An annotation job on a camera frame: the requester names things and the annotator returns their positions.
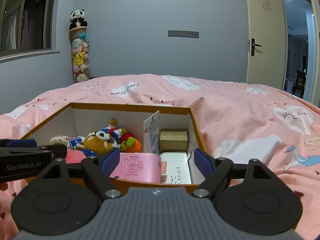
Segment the duck plush keychain toy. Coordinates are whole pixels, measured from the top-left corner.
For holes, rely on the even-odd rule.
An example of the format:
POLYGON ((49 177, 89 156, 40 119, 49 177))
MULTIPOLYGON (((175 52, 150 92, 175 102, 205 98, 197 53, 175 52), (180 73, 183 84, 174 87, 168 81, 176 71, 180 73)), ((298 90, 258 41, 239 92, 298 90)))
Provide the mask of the duck plush keychain toy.
POLYGON ((114 119, 111 119, 108 126, 103 128, 102 131, 109 134, 116 143, 119 143, 121 137, 127 133, 125 128, 117 128, 117 122, 114 119))

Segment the white box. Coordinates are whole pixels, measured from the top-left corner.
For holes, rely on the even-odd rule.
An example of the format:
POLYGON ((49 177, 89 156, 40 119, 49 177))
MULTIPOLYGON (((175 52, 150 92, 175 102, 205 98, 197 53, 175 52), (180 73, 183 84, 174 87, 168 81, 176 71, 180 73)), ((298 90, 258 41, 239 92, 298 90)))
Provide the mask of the white box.
POLYGON ((163 152, 159 156, 162 164, 166 163, 165 172, 161 174, 161 183, 170 185, 191 184, 186 152, 163 152))

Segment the orange crochet carrot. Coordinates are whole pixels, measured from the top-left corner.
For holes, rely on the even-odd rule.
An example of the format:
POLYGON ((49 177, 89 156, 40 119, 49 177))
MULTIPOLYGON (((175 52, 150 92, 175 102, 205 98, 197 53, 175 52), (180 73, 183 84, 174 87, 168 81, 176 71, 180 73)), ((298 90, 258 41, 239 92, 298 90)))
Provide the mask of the orange crochet carrot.
POLYGON ((124 153, 142 153, 143 146, 133 134, 127 132, 120 139, 120 151, 124 153))

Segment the pink padded pouch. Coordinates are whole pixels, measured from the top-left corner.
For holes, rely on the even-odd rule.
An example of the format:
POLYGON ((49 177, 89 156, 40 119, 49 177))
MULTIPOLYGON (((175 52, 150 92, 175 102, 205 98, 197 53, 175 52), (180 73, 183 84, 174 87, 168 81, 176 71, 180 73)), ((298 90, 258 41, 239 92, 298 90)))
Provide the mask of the pink padded pouch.
POLYGON ((110 178, 138 181, 142 183, 160 183, 161 175, 166 174, 167 162, 161 161, 153 153, 120 153, 117 167, 110 178))

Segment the small tan cardboard box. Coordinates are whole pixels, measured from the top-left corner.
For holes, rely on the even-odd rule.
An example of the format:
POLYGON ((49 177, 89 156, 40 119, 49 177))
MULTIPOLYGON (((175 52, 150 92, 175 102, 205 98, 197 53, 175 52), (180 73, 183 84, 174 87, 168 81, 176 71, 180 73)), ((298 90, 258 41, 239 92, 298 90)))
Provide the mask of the small tan cardboard box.
POLYGON ((188 148, 188 132, 162 129, 159 137, 159 152, 186 152, 188 148))

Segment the white lotion tube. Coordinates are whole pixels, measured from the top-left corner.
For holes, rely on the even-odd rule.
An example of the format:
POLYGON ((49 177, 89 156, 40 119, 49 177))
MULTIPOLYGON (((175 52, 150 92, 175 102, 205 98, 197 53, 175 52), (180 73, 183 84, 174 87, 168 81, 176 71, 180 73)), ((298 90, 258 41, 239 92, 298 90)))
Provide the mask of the white lotion tube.
POLYGON ((159 111, 156 111, 143 122, 143 152, 159 155, 159 111))

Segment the white crochet bunny doll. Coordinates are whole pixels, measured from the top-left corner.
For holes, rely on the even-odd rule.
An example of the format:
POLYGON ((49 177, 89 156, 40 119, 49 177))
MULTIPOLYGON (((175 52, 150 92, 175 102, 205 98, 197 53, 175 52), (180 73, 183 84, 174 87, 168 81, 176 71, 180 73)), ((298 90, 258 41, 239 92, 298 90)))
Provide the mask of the white crochet bunny doll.
POLYGON ((71 137, 66 135, 57 135, 50 139, 50 143, 52 145, 65 145, 68 149, 73 150, 74 147, 70 143, 71 139, 71 137))

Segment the pink cloud-print duvet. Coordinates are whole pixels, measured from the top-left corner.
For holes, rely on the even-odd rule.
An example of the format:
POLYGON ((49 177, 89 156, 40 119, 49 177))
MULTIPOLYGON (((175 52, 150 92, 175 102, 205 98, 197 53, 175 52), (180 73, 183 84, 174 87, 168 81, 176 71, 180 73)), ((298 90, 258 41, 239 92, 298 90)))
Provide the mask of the pink cloud-print duvet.
POLYGON ((319 108, 282 90, 152 74, 99 77, 49 90, 1 115, 1 137, 85 136, 109 120, 143 138, 160 111, 163 129, 188 129, 189 147, 235 163, 257 158, 301 194, 296 231, 319 236, 319 108))

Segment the orange cardboard storage box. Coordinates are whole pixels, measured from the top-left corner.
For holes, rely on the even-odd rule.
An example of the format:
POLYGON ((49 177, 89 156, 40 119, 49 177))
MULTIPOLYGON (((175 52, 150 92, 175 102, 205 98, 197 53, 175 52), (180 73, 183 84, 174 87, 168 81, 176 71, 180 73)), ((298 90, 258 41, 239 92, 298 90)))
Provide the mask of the orange cardboard storage box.
POLYGON ((203 143, 189 108, 71 103, 26 135, 40 146, 62 136, 82 158, 117 150, 110 178, 122 193, 166 186, 192 192, 204 181, 196 167, 203 143))

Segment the cream bedroom door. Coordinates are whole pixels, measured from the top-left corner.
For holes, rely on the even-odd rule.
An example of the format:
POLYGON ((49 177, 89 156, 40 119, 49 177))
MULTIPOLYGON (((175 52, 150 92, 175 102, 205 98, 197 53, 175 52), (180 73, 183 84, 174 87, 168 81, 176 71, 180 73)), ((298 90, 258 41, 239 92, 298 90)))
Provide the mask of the cream bedroom door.
POLYGON ((246 82, 282 89, 287 42, 283 0, 247 0, 247 9, 246 82))

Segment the hanging plush toy organizer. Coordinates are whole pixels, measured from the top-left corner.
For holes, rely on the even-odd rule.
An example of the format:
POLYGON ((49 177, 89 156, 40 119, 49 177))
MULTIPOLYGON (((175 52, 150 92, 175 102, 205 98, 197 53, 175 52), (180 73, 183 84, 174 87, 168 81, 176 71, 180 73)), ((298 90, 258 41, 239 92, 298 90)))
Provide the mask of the hanging plush toy organizer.
POLYGON ((91 78, 89 66, 89 40, 86 27, 76 27, 69 31, 72 49, 73 79, 75 83, 91 78))

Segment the panda plush toy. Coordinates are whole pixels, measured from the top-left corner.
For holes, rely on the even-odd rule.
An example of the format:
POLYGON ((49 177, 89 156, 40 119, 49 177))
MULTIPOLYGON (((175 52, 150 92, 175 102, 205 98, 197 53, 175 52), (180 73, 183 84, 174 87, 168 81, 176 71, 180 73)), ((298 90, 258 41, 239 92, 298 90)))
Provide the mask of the panda plush toy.
POLYGON ((78 27, 87 27, 88 23, 85 20, 85 11, 84 9, 78 9, 71 13, 70 16, 70 25, 69 30, 78 28, 78 27))

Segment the dark window frame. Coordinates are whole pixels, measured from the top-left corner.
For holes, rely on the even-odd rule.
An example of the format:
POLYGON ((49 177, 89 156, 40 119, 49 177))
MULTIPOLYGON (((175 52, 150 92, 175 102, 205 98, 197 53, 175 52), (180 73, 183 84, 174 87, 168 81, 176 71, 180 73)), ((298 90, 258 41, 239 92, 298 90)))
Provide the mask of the dark window frame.
POLYGON ((1 0, 1 57, 52 49, 55 0, 1 0))

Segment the grey wall socket strip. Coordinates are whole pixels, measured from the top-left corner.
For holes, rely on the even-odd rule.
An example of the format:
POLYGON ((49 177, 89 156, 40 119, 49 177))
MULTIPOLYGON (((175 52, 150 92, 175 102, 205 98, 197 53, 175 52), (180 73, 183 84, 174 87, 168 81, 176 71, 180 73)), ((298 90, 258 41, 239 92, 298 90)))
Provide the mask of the grey wall socket strip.
POLYGON ((168 30, 169 37, 199 38, 198 31, 168 30))

